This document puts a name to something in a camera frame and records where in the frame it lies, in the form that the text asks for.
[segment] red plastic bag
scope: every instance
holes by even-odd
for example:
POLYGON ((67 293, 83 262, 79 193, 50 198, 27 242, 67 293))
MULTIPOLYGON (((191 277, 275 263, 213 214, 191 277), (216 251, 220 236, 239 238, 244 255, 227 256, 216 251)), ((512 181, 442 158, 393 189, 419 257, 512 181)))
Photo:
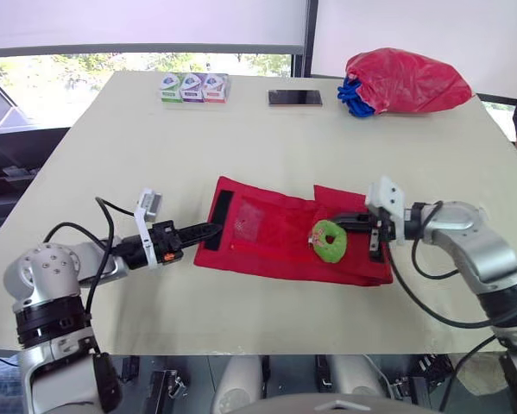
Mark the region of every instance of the red plastic bag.
POLYGON ((362 82, 356 92, 376 114, 449 110, 473 96, 452 66, 390 47, 350 58, 346 74, 362 82))
POLYGON ((365 234, 348 234, 348 248, 336 264, 323 262, 308 244, 313 225, 348 211, 364 211, 364 196, 314 187, 316 200, 303 200, 220 177, 209 222, 224 226, 217 240, 199 245, 195 265, 277 279, 346 285, 392 283, 388 263, 369 259, 365 234))

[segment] purple box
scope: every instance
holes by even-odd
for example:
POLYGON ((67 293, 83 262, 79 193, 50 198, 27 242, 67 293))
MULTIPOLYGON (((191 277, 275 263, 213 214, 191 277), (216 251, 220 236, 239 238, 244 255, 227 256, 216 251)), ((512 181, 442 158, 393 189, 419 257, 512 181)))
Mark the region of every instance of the purple box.
POLYGON ((181 82, 180 93, 185 102, 204 102, 205 73, 188 73, 181 82))

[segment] black velcro strip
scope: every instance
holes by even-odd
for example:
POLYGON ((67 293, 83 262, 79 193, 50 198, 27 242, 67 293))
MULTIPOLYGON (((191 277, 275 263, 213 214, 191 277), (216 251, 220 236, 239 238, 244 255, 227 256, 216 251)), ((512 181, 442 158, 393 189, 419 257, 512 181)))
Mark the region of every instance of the black velcro strip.
MULTIPOLYGON (((222 227, 225 225, 225 219, 227 218, 227 213, 230 210, 231 199, 233 198, 233 191, 222 190, 218 199, 216 200, 216 205, 214 206, 214 211, 212 212, 211 223, 220 224, 222 227)), ((205 249, 207 250, 219 250, 220 243, 222 242, 222 234, 224 233, 224 229, 220 230, 214 237, 205 241, 205 249)))

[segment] smartphone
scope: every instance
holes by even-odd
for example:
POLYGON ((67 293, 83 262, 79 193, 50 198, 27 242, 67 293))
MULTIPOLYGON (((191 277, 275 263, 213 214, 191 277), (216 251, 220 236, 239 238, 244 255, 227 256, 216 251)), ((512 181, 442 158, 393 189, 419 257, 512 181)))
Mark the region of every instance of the smartphone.
POLYGON ((271 106, 278 105, 311 105, 321 106, 321 96, 319 91, 298 91, 298 90, 280 90, 268 92, 269 104, 271 106))

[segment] green donut toy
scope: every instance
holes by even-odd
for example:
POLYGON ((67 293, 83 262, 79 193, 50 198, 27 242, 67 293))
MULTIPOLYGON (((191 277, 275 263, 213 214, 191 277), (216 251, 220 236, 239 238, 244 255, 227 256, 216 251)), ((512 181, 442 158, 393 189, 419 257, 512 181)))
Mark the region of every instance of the green donut toy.
POLYGON ((334 222, 320 220, 313 226, 310 243, 321 260, 338 263, 346 252, 346 231, 334 222))

